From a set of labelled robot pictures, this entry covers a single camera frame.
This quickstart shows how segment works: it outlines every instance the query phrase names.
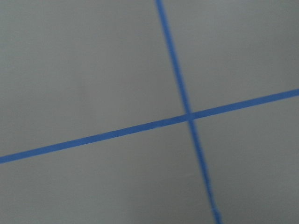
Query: blue tape strip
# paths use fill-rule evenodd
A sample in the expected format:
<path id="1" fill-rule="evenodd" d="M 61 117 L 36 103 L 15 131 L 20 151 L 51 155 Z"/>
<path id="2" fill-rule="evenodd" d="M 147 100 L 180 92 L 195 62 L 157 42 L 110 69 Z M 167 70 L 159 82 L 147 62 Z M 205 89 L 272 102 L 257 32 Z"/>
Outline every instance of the blue tape strip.
<path id="1" fill-rule="evenodd" d="M 242 102 L 238 102 L 238 103 L 234 103 L 234 104 L 229 104 L 229 105 L 225 105 L 225 106 L 219 106 L 219 107 L 207 109 L 204 111 L 198 111 L 198 112 L 193 113 L 192 115 L 195 119 L 199 119 L 199 118 L 213 116 L 213 115 L 220 114 L 220 113 L 239 110 L 239 109 L 246 108 L 246 107 L 270 103 L 270 102 L 277 101 L 277 100 L 292 98 L 292 97 L 296 97 L 296 96 L 299 96 L 299 89 L 291 90 L 291 91 L 287 91 L 287 92 L 281 92 L 281 93 L 269 95 L 266 97 L 250 99 L 250 100 L 246 100 L 246 101 L 242 101 Z M 72 148 L 72 147 L 76 147 L 76 146 L 90 144 L 90 143 L 94 143 L 97 141 L 103 141 L 103 140 L 107 140 L 107 139 L 121 137 L 121 136 L 128 135 L 128 134 L 143 132 L 143 131 L 147 131 L 147 130 L 154 129 L 154 128 L 174 125 L 174 124 L 185 122 L 187 120 L 188 120 L 187 115 L 181 115 L 181 116 L 177 116 L 174 118 L 158 120 L 158 121 L 150 122 L 147 124 L 123 128 L 120 130 L 107 132 L 107 133 L 103 133 L 103 134 L 97 134 L 97 135 L 89 136 L 86 138 L 81 138 L 81 139 L 58 143 L 55 145 L 36 148 L 36 149 L 28 150 L 25 152 L 21 152 L 21 153 L 5 155 L 5 156 L 0 157 L 0 164 L 12 162 L 15 160 L 21 160 L 21 159 L 25 159 L 25 158 L 32 157 L 32 156 L 51 153 L 51 152 L 55 152 L 55 151 L 59 151 L 59 150 L 63 150 L 63 149 L 68 149 L 68 148 Z"/>
<path id="2" fill-rule="evenodd" d="M 189 128 L 190 128 L 192 140 L 193 140 L 193 143 L 194 143 L 195 151 L 196 151 L 196 154 L 197 154 L 197 158 L 199 160 L 199 165 L 200 165 L 203 180 L 204 180 L 204 183 L 205 183 L 206 192 L 208 194 L 208 199 L 209 199 L 209 202 L 210 202 L 210 206 L 212 208 L 213 217 L 214 217 L 215 222 L 217 224 L 222 224 L 221 214 L 220 214 L 220 212 L 217 208 L 217 205 L 216 205 L 216 202 L 215 202 L 215 199 L 214 199 L 214 195 L 213 195 L 213 191 L 212 191 L 212 184 L 211 184 L 209 173 L 208 173 L 208 167 L 207 167 L 207 164 L 206 164 L 203 149 L 200 145 L 198 131 L 197 131 L 197 128 L 196 128 L 195 123 L 194 123 L 194 117 L 193 117 L 193 114 L 192 114 L 192 111 L 191 111 L 187 91 L 185 89 L 183 75 L 182 75 L 182 72 L 181 72 L 181 69 L 180 69 L 180 66 L 179 66 L 178 57 L 177 57 L 177 54 L 176 54 L 176 51 L 175 51 L 174 43 L 172 41 L 172 36 L 171 36 L 170 28 L 169 28 L 169 25 L 168 25 L 167 16 L 166 16 L 166 12 L 165 12 L 165 9 L 164 9 L 163 1 L 162 0 L 156 0 L 156 5 L 157 5 L 158 12 L 159 12 L 161 25 L 162 25 L 162 28 L 163 28 L 163 32 L 164 32 L 164 36 L 165 36 L 165 40 L 166 40 L 166 44 L 167 44 L 167 48 L 168 48 L 168 52 L 169 52 L 169 55 L 170 55 L 170 58 L 171 58 L 173 71 L 174 71 L 174 74 L 175 74 L 175 77 L 176 77 L 176 80 L 177 80 L 177 84 L 178 84 L 178 88 L 179 88 L 180 95 L 181 95 L 181 98 L 182 98 L 182 102 L 183 102 L 183 105 L 184 105 L 184 109 L 185 109 L 186 115 L 188 117 L 188 124 L 189 124 Z"/>

